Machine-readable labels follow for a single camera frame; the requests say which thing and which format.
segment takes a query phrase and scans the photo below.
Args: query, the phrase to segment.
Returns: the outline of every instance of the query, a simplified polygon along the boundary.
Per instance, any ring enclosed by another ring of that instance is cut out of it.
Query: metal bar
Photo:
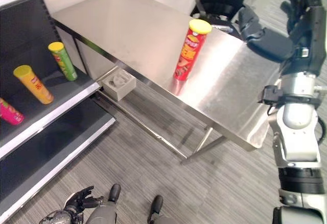
[[[154,132],[152,129],[150,129],[145,123],[143,123],[141,120],[136,118],[133,114],[131,114],[129,111],[127,111],[125,108],[120,106],[116,101],[114,101],[112,98],[107,96],[102,91],[97,91],[98,94],[103,96],[105,99],[109,100],[112,104],[114,104],[117,108],[119,108],[123,113],[131,117],[145,132],[147,132],[150,136],[153,136],[158,141],[163,142],[166,146],[168,146],[170,149],[172,149],[176,154],[182,156],[183,158],[187,159],[187,156],[183,154],[177,147],[175,147],[173,144],[168,142],[166,139],[164,139],[162,136],[160,136],[158,133]]]
[[[74,36],[72,36],[72,37],[73,37],[73,41],[74,41],[75,47],[76,47],[76,49],[77,49],[78,55],[80,56],[80,59],[81,59],[82,65],[83,65],[83,67],[84,67],[84,69],[85,69],[85,72],[86,72],[87,75],[90,76],[90,70],[89,70],[87,64],[84,62],[84,59],[83,59],[82,54],[81,54],[81,51],[80,51],[80,49],[79,49],[79,47],[78,47],[78,45],[77,45],[76,39],[75,39]]]
[[[211,143],[209,143],[204,148],[197,151],[196,153],[193,153],[192,155],[190,155],[187,159],[182,160],[181,164],[190,163],[191,160],[193,160],[193,159],[199,157],[200,155],[208,152],[209,150],[213,149],[215,146],[221,145],[221,144],[223,144],[223,143],[225,143],[227,141],[228,141],[228,139],[226,137],[221,136],[218,139],[216,139],[216,140],[212,141]]]
[[[203,144],[205,143],[205,141],[207,141],[207,139],[208,139],[208,137],[209,137],[209,135],[211,134],[212,131],[213,131],[213,128],[212,127],[209,127],[207,129],[207,132],[205,133],[204,137],[200,141],[199,145],[194,150],[193,154],[196,153],[197,151],[199,151],[202,148]]]

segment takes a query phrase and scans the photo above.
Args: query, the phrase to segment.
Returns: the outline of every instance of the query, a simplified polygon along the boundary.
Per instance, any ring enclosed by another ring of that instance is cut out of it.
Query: cable
[[[318,140],[318,145],[321,145],[322,142],[325,140],[325,137],[326,137],[326,124],[325,124],[325,122],[321,119],[320,116],[318,116],[318,123],[320,124],[320,126],[321,126],[321,130],[322,130],[322,132],[321,132],[321,136],[320,136],[320,138],[319,138],[319,140]]]

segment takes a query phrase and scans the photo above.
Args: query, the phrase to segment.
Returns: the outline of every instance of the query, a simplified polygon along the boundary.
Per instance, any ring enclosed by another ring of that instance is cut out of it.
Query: table leg
[[[213,149],[215,146],[221,145],[225,142],[227,142],[228,139],[224,136],[219,137],[218,139],[212,141],[211,143],[209,143],[207,146],[203,147],[202,149],[200,149],[197,152],[192,153],[190,156],[188,156],[187,159],[184,159],[181,161],[181,164],[187,164],[190,163],[193,159],[199,157],[200,155],[208,152],[209,150]]]
[[[169,141],[164,139],[162,136],[160,136],[158,133],[150,129],[145,123],[143,123],[140,119],[136,118],[133,114],[131,114],[129,111],[127,111],[125,108],[120,106],[115,100],[113,100],[111,97],[103,93],[102,91],[97,91],[98,94],[100,94],[105,99],[109,100],[112,104],[114,104],[117,108],[119,108],[122,112],[124,112],[126,115],[128,115],[130,118],[132,118],[141,128],[143,128],[144,131],[146,131],[149,135],[156,138],[158,141],[163,142],[166,146],[168,146],[171,150],[173,150],[176,154],[179,156],[182,156],[183,158],[187,158],[185,154],[183,154],[177,147],[175,147],[173,144],[171,144]]]
[[[209,135],[211,134],[212,131],[213,131],[212,127],[207,128],[207,131],[206,131],[204,137],[202,138],[199,145],[194,150],[193,154],[196,153],[197,151],[199,151],[202,148],[203,144],[205,143],[205,141],[207,141],[207,139],[208,139],[208,137],[209,137]]]

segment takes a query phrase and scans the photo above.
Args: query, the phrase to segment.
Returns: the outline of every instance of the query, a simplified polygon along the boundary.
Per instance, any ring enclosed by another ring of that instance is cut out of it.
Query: red chip can
[[[186,80],[194,66],[211,25],[201,19],[192,19],[175,69],[174,78]]]

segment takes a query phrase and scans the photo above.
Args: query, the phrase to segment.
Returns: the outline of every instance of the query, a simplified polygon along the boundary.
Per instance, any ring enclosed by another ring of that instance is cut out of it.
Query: chip can
[[[14,75],[43,104],[49,104],[53,101],[53,95],[46,89],[29,65],[16,67],[14,69]]]
[[[5,100],[0,97],[0,118],[12,125],[18,125],[24,120],[24,116],[14,109],[13,106],[8,104]]]
[[[51,51],[65,77],[69,81],[77,79],[77,73],[63,43],[53,42],[48,45],[48,49]]]
[[[211,30],[211,25],[204,20],[192,19],[190,21],[189,30],[174,73],[176,79],[186,80],[188,78],[206,36]]]

